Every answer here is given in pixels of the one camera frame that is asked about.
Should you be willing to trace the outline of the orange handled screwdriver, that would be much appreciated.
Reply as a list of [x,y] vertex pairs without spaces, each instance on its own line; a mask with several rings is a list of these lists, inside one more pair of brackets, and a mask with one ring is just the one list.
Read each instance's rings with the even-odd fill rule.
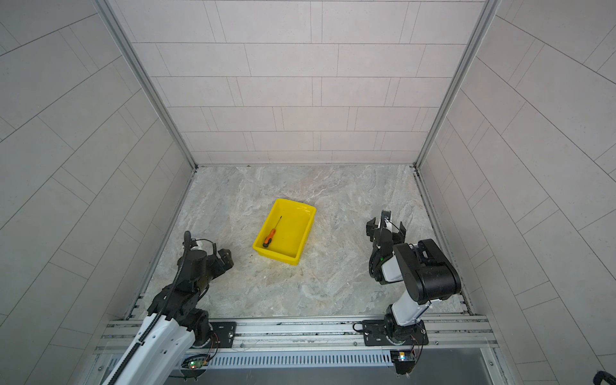
[[270,247],[271,243],[272,243],[272,242],[273,242],[273,240],[274,240],[274,236],[275,236],[275,234],[276,234],[278,224],[280,223],[280,221],[281,221],[281,220],[282,220],[282,216],[280,216],[280,218],[279,218],[279,219],[278,219],[278,221],[276,222],[275,226],[271,229],[271,231],[269,232],[269,234],[266,236],[266,238],[265,238],[265,240],[264,240],[264,242],[263,242],[263,244],[262,244],[262,247],[263,247],[263,248],[266,248],[266,249],[267,249],[267,248],[269,248],[269,247]]

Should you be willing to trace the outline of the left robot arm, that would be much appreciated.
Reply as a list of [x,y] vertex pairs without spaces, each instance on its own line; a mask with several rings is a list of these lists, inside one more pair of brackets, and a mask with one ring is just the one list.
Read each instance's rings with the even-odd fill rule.
[[163,384],[174,370],[200,371],[221,348],[231,348],[237,324],[211,323],[208,311],[197,307],[210,282],[234,267],[230,250],[211,245],[208,253],[191,232],[184,233],[173,282],[152,300],[130,347],[104,383]]

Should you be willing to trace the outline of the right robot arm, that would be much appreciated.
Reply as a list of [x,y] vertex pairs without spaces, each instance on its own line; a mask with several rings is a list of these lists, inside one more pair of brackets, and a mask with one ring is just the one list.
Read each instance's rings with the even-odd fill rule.
[[461,280],[441,248],[432,239],[405,242],[406,228],[391,221],[383,210],[366,224],[372,242],[368,272],[381,285],[404,284],[401,297],[386,310],[384,330],[394,344],[418,340],[421,316],[435,301],[461,292]]

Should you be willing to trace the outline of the yellow plastic bin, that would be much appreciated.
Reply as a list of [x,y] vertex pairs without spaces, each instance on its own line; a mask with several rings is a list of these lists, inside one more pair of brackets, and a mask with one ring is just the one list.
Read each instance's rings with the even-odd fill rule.
[[[314,206],[282,198],[277,199],[253,242],[253,250],[262,257],[297,266],[316,213]],[[273,242],[269,248],[263,248],[262,244],[266,236],[280,216],[282,220],[278,224]]]

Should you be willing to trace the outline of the left controller board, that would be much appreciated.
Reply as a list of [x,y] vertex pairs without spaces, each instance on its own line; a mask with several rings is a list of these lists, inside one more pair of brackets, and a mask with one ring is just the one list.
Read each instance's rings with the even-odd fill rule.
[[210,361],[210,355],[207,355],[207,354],[193,355],[193,356],[186,358],[182,362],[181,367],[185,370],[191,370],[191,371],[205,370],[205,368],[209,365],[209,361]]

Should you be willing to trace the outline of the controller board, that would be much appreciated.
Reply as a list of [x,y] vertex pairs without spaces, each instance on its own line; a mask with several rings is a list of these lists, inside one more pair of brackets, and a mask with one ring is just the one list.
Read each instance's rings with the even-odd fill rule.
[[210,355],[207,355],[207,354],[193,355],[193,356],[186,358],[182,362],[181,367],[185,370],[191,370],[191,371],[205,370],[205,368],[209,365],[209,361],[210,361]]
[[417,355],[411,350],[390,351],[390,356],[397,375],[410,375],[417,364]]

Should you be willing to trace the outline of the right controller board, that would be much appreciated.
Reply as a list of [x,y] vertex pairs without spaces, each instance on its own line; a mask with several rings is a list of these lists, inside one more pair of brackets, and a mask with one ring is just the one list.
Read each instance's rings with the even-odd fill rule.
[[410,375],[417,364],[417,355],[411,350],[390,351],[390,356],[397,375]]

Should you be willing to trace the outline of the white vent grille strip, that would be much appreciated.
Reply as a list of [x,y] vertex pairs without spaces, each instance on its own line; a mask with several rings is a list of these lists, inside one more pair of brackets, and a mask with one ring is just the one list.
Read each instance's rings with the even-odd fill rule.
[[392,366],[389,351],[260,351],[221,353],[208,369]]

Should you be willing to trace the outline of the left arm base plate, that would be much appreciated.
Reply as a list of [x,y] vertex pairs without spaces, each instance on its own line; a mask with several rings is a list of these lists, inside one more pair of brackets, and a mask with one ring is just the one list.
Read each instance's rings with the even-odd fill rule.
[[199,327],[193,349],[231,348],[237,329],[236,322],[208,322]]

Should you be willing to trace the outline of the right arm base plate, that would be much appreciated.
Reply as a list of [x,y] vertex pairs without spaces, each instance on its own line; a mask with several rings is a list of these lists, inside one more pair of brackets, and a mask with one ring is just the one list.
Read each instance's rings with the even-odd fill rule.
[[356,330],[368,347],[426,346],[429,344],[424,321],[401,327],[392,319],[364,320]]

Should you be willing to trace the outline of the aluminium mounting rail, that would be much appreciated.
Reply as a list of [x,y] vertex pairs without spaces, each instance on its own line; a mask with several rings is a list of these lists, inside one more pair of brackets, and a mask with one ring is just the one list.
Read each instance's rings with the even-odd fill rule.
[[[221,319],[236,322],[237,329],[227,352],[367,350],[356,332],[364,320],[380,316],[335,316],[262,319]],[[427,314],[423,317],[429,348],[496,347],[497,338],[485,316]]]

